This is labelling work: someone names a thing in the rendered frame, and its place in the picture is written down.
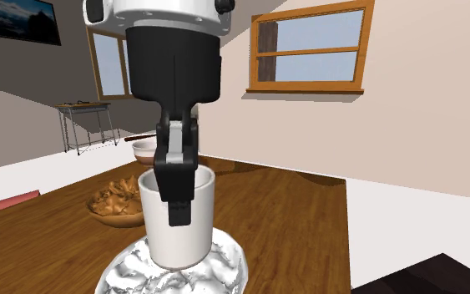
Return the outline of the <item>white cup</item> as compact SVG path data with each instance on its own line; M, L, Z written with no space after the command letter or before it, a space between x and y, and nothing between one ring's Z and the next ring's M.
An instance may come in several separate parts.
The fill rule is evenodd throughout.
M153 170L139 177L144 223L152 260L165 269L184 269L205 258L212 243L215 202L215 172L199 165L195 171L195 197L191 224L170 226L168 205L160 199Z

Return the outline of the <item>red flat object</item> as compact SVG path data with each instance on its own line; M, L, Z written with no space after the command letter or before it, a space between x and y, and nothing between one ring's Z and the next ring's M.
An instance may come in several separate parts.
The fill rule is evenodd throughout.
M14 205L17 205L17 204L20 204L24 201L27 201L27 200L31 200L33 198L36 198L38 196L40 196L41 193L39 190L34 190L34 191L30 191L28 193L25 193L25 194L21 194L21 195L15 195L13 197L10 197L10 198L7 198L7 199L4 199L4 200L0 200L0 210L3 210L3 209L6 209L8 207L11 207L11 206L14 206Z

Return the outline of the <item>brown wooden bowl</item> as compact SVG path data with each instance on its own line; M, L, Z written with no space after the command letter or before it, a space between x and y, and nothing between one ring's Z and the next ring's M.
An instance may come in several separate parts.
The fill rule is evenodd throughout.
M88 213L96 221L114 228L133 228L144 224L144 215L142 212L133 215L106 215L102 216L92 210L91 205L86 205Z

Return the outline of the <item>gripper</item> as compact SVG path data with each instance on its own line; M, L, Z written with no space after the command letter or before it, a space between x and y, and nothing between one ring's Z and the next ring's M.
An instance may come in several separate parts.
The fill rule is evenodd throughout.
M137 99L159 103L154 173L169 225L191 224L198 168L197 119L183 111L220 97L220 39L181 28L137 26L126 30L130 85Z

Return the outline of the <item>brown crumpled food heap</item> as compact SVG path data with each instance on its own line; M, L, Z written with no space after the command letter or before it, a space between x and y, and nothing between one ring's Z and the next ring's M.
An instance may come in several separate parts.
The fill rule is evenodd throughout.
M87 203L88 209L101 216L135 215L142 212L138 178L110 181L94 192Z

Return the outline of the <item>silver white crumpled mound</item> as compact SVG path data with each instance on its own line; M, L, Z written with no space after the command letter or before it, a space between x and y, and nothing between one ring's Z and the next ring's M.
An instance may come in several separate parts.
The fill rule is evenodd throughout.
M228 233L214 228L208 255L179 271L157 266L147 238L138 239L111 261L94 294L243 294L247 282L243 248Z

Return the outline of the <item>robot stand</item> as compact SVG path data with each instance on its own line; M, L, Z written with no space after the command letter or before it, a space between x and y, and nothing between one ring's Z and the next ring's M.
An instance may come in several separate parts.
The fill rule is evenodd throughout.
M353 288L351 294L470 294L470 268L441 253Z

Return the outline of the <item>wooden framed window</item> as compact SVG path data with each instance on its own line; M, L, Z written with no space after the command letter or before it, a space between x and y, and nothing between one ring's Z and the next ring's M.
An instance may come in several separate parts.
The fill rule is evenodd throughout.
M99 101L132 99L125 36L86 28Z
M246 91L363 94L374 6L351 0L252 16Z

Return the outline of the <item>metal frame side table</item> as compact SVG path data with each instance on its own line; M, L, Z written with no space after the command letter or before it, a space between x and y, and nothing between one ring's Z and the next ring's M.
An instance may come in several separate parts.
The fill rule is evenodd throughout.
M90 103L90 102L84 102L84 101L78 101L76 104L58 104L54 106L54 108L58 111L58 118L59 118L61 135L62 135L62 140L63 140L63 151L65 153L67 153L70 150L76 150L77 155L81 155L82 153L82 151L80 150L80 143L78 142L77 131L75 128L75 121L73 118L74 115L76 114L96 114L97 116L100 139L91 140L90 134L89 132L87 132L87 137L88 137L87 146L91 146L92 144L98 143L98 142L101 142L102 144L104 144L108 140L112 140L115 146L118 145L118 142L120 140L120 132L113 127L110 112L109 112L109 106L110 106L110 103L100 103L100 102ZM107 114L107 117L109 120L109 127L111 131L110 136L106 136L104 134L104 128L102 126L101 119L99 116L100 113ZM73 131L74 142L72 144L70 143L69 135L68 135L68 122L67 122L68 119L71 122L72 131Z

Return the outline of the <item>dark wall picture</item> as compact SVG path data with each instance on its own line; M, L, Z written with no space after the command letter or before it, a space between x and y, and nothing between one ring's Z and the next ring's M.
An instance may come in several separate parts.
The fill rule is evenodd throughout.
M0 0L0 38L60 46L53 5L43 0Z

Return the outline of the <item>white pink bowl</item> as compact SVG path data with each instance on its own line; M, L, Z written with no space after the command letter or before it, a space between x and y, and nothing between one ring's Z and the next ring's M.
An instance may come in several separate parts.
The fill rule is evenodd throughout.
M139 140L132 144L135 159L142 165L153 166L157 143L154 140Z

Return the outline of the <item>brown wooden table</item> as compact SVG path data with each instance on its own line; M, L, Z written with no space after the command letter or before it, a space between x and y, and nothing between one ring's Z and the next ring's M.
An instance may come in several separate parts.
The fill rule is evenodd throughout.
M243 247L244 294L351 294L344 180L201 158L216 173L215 227ZM145 233L93 219L85 201L131 162L0 210L0 294L94 294L107 265Z

